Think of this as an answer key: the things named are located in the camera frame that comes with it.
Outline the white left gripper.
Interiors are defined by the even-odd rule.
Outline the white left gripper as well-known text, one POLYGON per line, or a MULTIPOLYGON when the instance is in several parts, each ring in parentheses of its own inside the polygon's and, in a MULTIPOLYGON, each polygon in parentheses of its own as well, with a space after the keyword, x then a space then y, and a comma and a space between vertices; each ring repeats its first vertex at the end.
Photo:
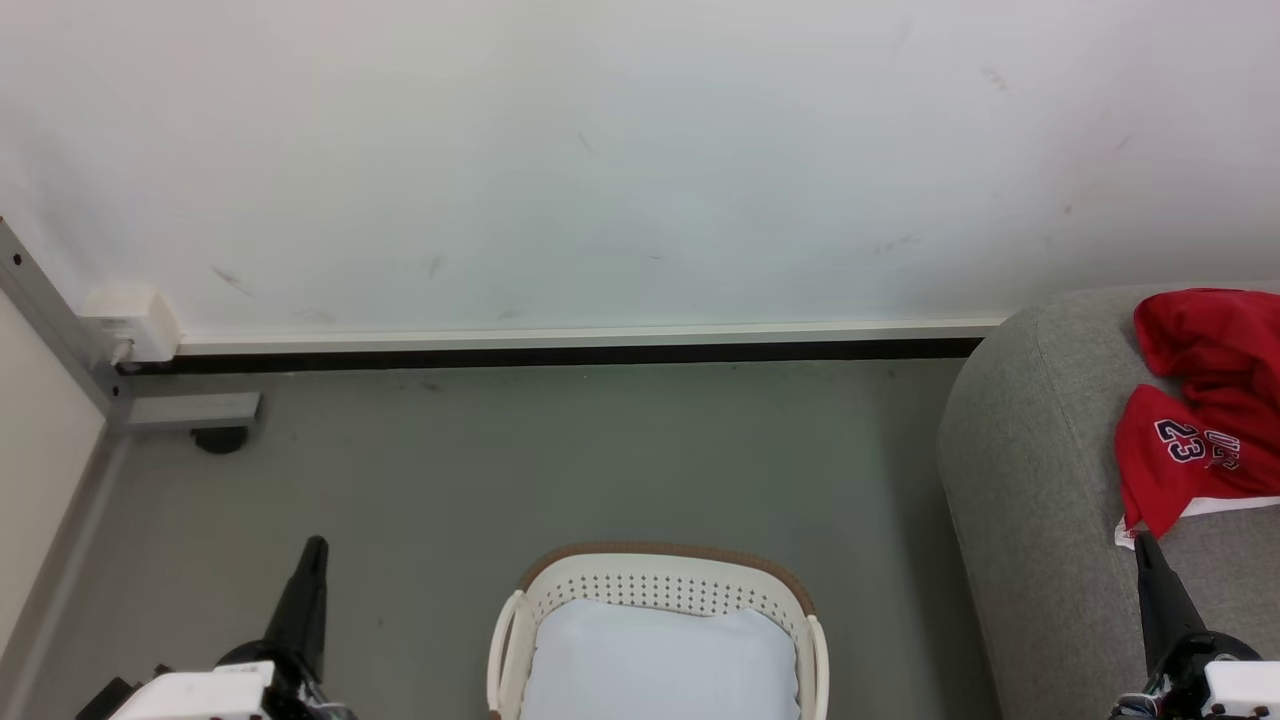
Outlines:
POLYGON ((308 537, 265 641, 233 648, 207 671, 159 666, 146 683, 111 679, 78 719, 334 719, 320 687, 329 543, 308 537))

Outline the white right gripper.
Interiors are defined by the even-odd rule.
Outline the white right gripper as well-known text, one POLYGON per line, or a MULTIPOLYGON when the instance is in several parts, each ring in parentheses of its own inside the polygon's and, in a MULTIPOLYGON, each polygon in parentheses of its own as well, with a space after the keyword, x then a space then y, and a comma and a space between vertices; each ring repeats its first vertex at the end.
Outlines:
POLYGON ((1137 588, 1149 676, 1120 696, 1114 719, 1277 719, 1279 662, 1207 632, 1180 577, 1151 533, 1134 538, 1137 588))

